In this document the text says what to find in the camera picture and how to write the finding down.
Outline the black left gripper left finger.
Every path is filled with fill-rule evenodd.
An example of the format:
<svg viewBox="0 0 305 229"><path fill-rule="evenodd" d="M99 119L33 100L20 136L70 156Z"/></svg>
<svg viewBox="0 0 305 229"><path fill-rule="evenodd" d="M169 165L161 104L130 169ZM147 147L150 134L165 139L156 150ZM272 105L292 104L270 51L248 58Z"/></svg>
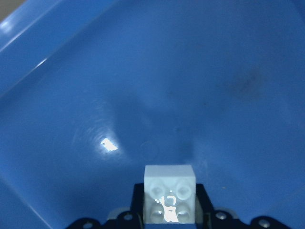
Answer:
<svg viewBox="0 0 305 229"><path fill-rule="evenodd" d="M134 185L132 201L128 210L121 211L112 219L100 223L93 218L80 218L67 226L67 229L144 229L144 183Z"/></svg>

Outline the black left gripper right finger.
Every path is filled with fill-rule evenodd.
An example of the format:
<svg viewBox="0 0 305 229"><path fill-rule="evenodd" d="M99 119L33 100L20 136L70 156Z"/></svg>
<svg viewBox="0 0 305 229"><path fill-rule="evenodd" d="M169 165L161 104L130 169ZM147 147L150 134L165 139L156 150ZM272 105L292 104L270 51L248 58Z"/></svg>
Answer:
<svg viewBox="0 0 305 229"><path fill-rule="evenodd" d="M203 184L196 185L195 224L198 229L288 229L284 223L268 216L242 222L228 208L215 208Z"/></svg>

